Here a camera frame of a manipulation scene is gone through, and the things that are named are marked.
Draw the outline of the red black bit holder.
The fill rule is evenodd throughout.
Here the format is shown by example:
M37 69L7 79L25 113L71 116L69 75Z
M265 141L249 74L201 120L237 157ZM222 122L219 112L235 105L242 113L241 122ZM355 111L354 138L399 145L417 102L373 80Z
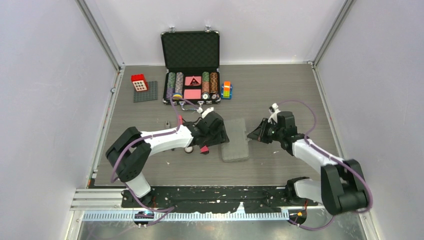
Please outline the red black bit holder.
M202 155L208 155L210 153L210 149L209 149L209 147L207 145L200 146L199 147L199 150L200 150L200 153Z

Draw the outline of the grey plastic tool case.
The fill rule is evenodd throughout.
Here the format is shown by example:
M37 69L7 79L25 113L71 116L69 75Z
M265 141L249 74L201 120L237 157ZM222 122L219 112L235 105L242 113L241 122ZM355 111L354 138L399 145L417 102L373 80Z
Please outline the grey plastic tool case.
M246 121L244 118L225 122L229 142L220 146L221 159L224 163L244 162L249 159L249 145Z

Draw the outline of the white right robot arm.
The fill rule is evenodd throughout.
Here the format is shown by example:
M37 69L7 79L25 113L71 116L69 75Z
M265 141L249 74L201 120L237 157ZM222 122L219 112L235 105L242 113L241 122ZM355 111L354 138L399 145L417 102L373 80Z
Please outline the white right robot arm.
M312 200L322 204L331 215L364 212L372 207L372 194L360 163L355 159L336 157L299 133L291 111L276 111L269 118L263 118L247 137L265 144L279 142L289 155L319 173L319 181L309 177L287 181L285 198L291 205Z

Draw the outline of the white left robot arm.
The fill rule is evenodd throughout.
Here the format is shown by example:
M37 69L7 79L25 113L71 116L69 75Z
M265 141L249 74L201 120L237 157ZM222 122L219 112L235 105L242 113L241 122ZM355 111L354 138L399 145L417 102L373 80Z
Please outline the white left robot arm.
M196 121L186 121L181 116L178 125L158 131L139 131L127 128L107 149L105 157L113 167L114 182L120 180L134 193L134 200L141 207L153 202L151 186L142 170L149 157L171 149L198 146L201 154L209 148L230 141L224 119L213 108L205 110Z

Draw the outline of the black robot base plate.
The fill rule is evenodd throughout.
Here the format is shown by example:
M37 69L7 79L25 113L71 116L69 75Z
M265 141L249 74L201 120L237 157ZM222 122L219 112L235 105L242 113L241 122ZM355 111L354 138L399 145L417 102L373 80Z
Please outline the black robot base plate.
M121 191L125 209L148 207L172 213L234 213L240 205L248 214L277 213L281 207L315 207L313 200L296 198L283 186L153 186L136 199Z

